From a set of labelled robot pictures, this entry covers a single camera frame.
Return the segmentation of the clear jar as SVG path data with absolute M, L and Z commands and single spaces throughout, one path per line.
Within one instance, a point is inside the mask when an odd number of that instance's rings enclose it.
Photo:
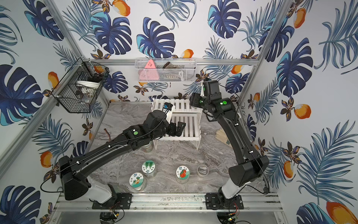
M 209 168 L 205 164 L 200 164 L 197 168 L 197 175 L 200 178 L 204 178 L 209 174 Z

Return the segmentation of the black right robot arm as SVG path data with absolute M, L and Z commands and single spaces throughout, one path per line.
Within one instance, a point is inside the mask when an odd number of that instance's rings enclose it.
M 229 168 L 229 180 L 218 191 L 222 207 L 229 207 L 235 196 L 264 175 L 269 159 L 259 154 L 240 123 L 239 113 L 229 98 L 223 98 L 217 80 L 206 78 L 203 94 L 193 93 L 190 105 L 201 108 L 209 122 L 218 122 L 234 151 L 237 165 Z

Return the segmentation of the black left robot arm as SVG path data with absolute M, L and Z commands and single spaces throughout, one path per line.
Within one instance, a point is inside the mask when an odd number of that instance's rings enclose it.
M 100 204 L 117 199 L 114 188 L 90 180 L 98 168 L 124 155 L 150 144 L 165 135 L 180 137 L 186 124 L 172 123 L 161 110 L 150 112 L 143 124 L 130 126 L 104 145 L 78 157 L 64 156 L 59 160 L 62 190 L 67 201 L 87 197 Z

